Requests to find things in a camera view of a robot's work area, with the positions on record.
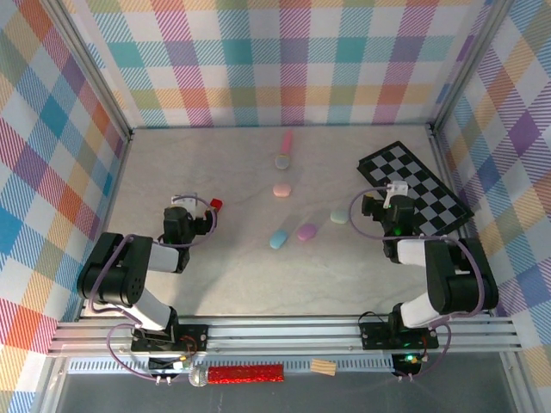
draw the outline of metal rail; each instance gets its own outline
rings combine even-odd
[[[61,323],[53,337],[52,357],[108,356],[105,345],[109,330],[124,319],[84,317],[79,323]],[[183,317],[181,324],[208,324],[205,355],[316,355],[381,354],[364,351],[356,317]],[[450,352],[515,352],[521,350],[510,318],[481,315],[450,323]],[[441,347],[446,342],[444,328],[436,330]],[[130,352],[130,330],[117,330],[112,346],[120,354]],[[382,353],[397,353],[396,350]],[[166,353],[163,356],[177,355]]]

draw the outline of plaid wall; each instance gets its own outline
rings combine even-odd
[[[443,143],[551,411],[551,0],[516,0]]]
[[[30,408],[124,140],[40,6],[0,0],[0,412]]]
[[[127,118],[148,127],[425,123],[491,4],[65,2]]]

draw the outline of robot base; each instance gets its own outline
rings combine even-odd
[[[179,324],[178,315],[170,308],[166,329],[134,330],[131,350],[133,352],[199,353],[207,351],[208,325]]]
[[[361,323],[362,348],[364,350],[423,350],[438,348],[438,338],[429,329],[411,329],[392,332],[387,323]]]

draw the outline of chessboard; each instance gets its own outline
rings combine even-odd
[[[425,235],[445,235],[464,225],[473,212],[419,159],[397,141],[360,160],[357,168],[374,187],[406,181],[415,200],[414,228]],[[387,194],[380,191],[384,198]]]

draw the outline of red glitter tape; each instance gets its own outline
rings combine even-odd
[[[263,383],[283,381],[283,365],[210,367],[208,383],[224,385],[234,383]]]

